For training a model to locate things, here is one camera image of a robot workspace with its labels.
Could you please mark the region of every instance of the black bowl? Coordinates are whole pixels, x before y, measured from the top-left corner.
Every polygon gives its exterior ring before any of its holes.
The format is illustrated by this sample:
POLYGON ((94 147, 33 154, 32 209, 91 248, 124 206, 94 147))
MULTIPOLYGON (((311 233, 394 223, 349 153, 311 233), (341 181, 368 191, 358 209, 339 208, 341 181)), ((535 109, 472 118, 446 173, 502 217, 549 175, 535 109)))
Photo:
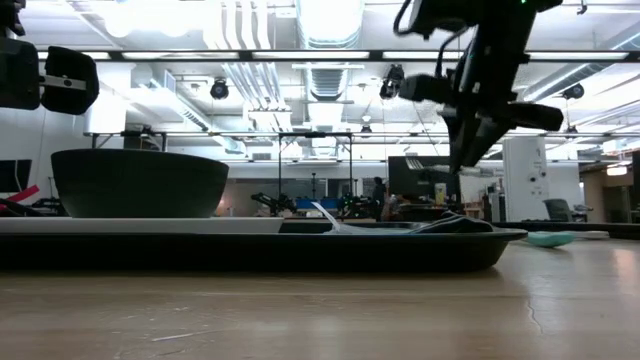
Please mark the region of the black bowl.
POLYGON ((219 161, 145 150, 66 150, 51 165, 75 218, 208 218, 229 173, 219 161))

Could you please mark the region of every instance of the wooden table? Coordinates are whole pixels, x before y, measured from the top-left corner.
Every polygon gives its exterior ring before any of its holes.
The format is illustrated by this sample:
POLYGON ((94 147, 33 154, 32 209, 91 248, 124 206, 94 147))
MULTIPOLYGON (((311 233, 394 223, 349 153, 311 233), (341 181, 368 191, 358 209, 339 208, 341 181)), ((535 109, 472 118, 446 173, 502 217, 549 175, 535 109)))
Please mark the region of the wooden table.
POLYGON ((460 275, 0 276, 2 359, 638 359, 640 242, 460 275))

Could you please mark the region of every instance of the fluorescent light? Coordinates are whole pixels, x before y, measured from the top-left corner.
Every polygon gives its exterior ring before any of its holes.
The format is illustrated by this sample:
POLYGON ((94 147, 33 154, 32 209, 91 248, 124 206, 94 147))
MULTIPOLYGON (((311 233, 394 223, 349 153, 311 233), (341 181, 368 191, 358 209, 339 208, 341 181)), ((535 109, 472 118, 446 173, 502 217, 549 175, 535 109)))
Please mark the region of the fluorescent light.
POLYGON ((108 52, 83 51, 82 53, 90 56, 93 60, 110 60, 111 59, 111 56, 109 56, 108 52))
POLYGON ((170 137, 207 137, 211 136, 209 133, 205 132, 168 132, 167 136, 170 137))
POLYGON ((278 133, 274 132, 221 132, 216 133, 219 136, 228 136, 228 137, 278 137, 278 133))
POLYGON ((256 51, 254 59, 367 59, 368 51, 313 50, 313 51, 256 51))
POLYGON ((147 52, 127 51, 122 53, 127 60, 237 60, 240 58, 237 52, 229 51, 176 51, 176 52, 147 52))
POLYGON ((626 174, 627 174, 627 167, 626 166, 618 166, 618 167, 607 168, 607 175, 608 176, 621 176, 621 175, 626 175, 626 174))
POLYGON ((411 132, 387 132, 387 133, 354 133, 353 134, 354 137, 362 137, 362 138, 371 138, 371 137, 430 137, 430 138, 442 138, 442 137, 448 137, 449 135, 447 133, 434 133, 434 132, 430 132, 430 133, 411 133, 411 132))
POLYGON ((531 61, 551 61, 551 60, 585 60, 585 61, 616 61, 622 60, 629 56, 628 52, 614 51, 567 51, 567 52, 545 52, 532 51, 528 52, 531 61))
MULTIPOLYGON (((462 56, 462 51, 445 51, 442 54, 443 60, 459 60, 462 56)), ((438 52, 435 50, 432 51, 385 51, 382 53, 383 59, 388 60, 401 60, 401 59, 411 59, 411 60, 437 60, 438 52)))
POLYGON ((337 164, 338 160, 298 160, 292 161, 291 164, 314 164, 314 165, 322 165, 322 164, 337 164))
MULTIPOLYGON (((111 59, 111 56, 109 56, 109 53, 105 51, 83 51, 82 53, 91 57, 93 60, 110 60, 111 59)), ((47 60, 47 57, 49 57, 49 52, 38 51, 39 60, 47 60)))
POLYGON ((292 64, 293 70, 362 70, 362 64, 292 64))

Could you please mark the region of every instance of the pipe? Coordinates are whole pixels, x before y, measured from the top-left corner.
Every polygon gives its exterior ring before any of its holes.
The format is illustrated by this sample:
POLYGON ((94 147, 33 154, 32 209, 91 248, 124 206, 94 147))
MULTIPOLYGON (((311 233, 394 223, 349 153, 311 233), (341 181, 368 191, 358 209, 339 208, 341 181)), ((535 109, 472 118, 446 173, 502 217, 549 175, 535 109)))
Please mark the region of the pipe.
MULTIPOLYGON (((296 0, 298 37, 305 49, 354 49, 357 47, 362 28, 364 2, 362 0, 332 0, 320 3, 315 0, 296 0), (340 8, 340 13, 324 9, 340 8), (327 26, 329 16, 335 23, 327 26)), ((306 71, 311 95, 318 100, 338 100, 347 86, 347 70, 311 69, 306 71)))
MULTIPOLYGON (((225 3, 227 8, 227 27, 225 30, 225 37, 227 38, 227 42, 231 49, 241 49, 242 47, 238 42, 238 35, 236 34, 236 1, 225 0, 225 3)), ((241 80, 247 84, 249 94, 251 94, 253 99, 256 99, 260 103, 260 106, 263 109, 266 109, 268 107, 267 101, 260 97, 260 86, 251 73, 251 67, 249 67, 249 64, 241 63, 238 69, 238 75, 240 75, 242 77, 241 80)))
MULTIPOLYGON (((640 22, 605 42, 603 48, 621 51, 640 50, 640 22)), ((522 92, 522 98, 525 101, 531 102, 543 100, 601 72, 611 65, 613 64, 589 63, 582 65, 567 65, 536 84, 529 86, 524 92, 522 92)))
MULTIPOLYGON (((228 50, 227 42, 224 39, 223 29, 222 29, 222 4, 220 0, 209 0, 211 4, 211 13, 212 18, 220 19, 220 21, 215 21, 215 28, 211 28, 212 34, 207 35, 207 31, 203 32, 203 40, 207 44, 207 46, 211 49, 220 49, 220 50, 228 50)), ((247 84, 242 82, 242 77, 239 76, 238 64, 222 64, 222 69, 225 74, 231 79, 233 84, 242 95, 242 98, 248 101, 253 108, 259 108, 260 104, 252 99, 247 90, 247 84)))
MULTIPOLYGON (((247 49, 255 50, 256 43, 253 41, 253 28, 252 28, 253 9, 251 8, 251 0, 242 0, 241 6, 242 6, 242 42, 244 42, 244 45, 247 49)), ((267 74, 262 64, 258 64, 258 65, 251 64, 249 66, 251 68, 255 67, 256 71, 258 72, 258 75, 260 75, 260 78, 262 78, 262 83, 264 84, 264 91, 267 92, 267 96, 269 96, 269 99, 271 102, 270 105, 273 104, 273 105, 276 105, 275 107, 277 107, 275 94, 273 93, 273 89, 271 89, 269 80, 267 78, 267 74)), ((258 91, 260 92, 260 95, 263 98, 266 97, 262 87, 258 86, 258 91)))
POLYGON ((87 17, 85 16, 85 14, 78 12, 76 7, 72 3, 70 3, 69 0, 59 0, 59 2, 62 4, 65 4, 65 6, 73 10, 73 14, 75 15, 76 18, 78 18, 78 20, 80 20, 83 24, 88 26, 89 29, 93 30, 93 32, 95 32, 98 36, 100 36, 104 41, 106 41, 114 49, 122 50, 122 46, 116 43, 115 40, 111 38, 111 36, 107 35, 104 31, 102 31, 97 26, 95 26, 91 21, 89 21, 89 19, 87 19, 87 17))
MULTIPOLYGON (((258 44, 260 45, 260 49, 270 50, 271 43, 269 42, 269 27, 267 24, 267 0, 256 0, 255 4, 258 44)), ((269 76, 269 82, 273 86, 275 101, 278 102, 280 108, 286 109, 287 104, 284 102, 284 97, 282 96, 282 89, 280 88, 280 80, 278 78, 278 72, 276 71, 276 65, 273 62, 270 62, 262 63, 262 66, 266 69, 267 76, 269 76)))

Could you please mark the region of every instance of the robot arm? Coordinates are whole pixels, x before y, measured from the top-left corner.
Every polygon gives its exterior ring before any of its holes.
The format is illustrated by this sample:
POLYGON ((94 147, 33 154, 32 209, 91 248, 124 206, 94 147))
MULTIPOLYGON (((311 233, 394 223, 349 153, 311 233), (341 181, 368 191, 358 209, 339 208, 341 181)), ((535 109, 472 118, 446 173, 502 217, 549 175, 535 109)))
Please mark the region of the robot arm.
POLYGON ((474 166, 507 131, 518 126, 557 131, 563 122, 559 109, 516 102, 511 88, 518 68, 529 61, 524 50, 537 13, 562 0, 416 0, 410 26, 399 29, 403 4, 394 32, 417 33, 428 39, 436 29, 454 32, 440 48, 435 76, 405 79, 399 96, 412 101, 444 104, 450 169, 474 166), (441 74, 446 45, 476 26, 475 34, 455 69, 441 74))

